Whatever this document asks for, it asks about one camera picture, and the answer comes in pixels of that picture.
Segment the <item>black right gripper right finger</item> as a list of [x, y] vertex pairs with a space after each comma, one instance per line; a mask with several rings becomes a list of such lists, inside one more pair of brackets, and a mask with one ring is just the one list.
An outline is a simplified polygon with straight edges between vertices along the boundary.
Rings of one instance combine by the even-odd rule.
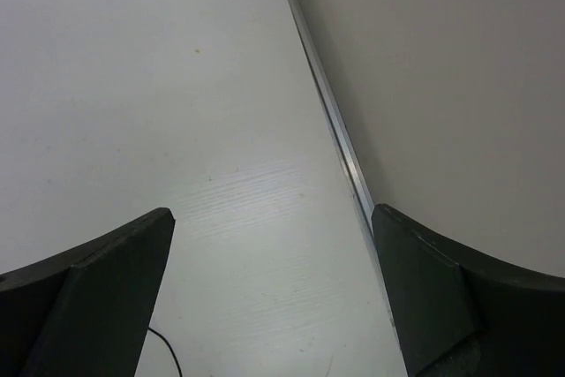
[[444, 237], [386, 204], [373, 242], [410, 376], [562, 376], [564, 281]]

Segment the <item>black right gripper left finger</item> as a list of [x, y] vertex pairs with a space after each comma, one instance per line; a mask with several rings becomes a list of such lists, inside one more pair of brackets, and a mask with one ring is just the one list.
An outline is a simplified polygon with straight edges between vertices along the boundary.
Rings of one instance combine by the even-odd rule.
[[3, 376], [133, 376], [170, 254], [159, 207], [1, 276]]

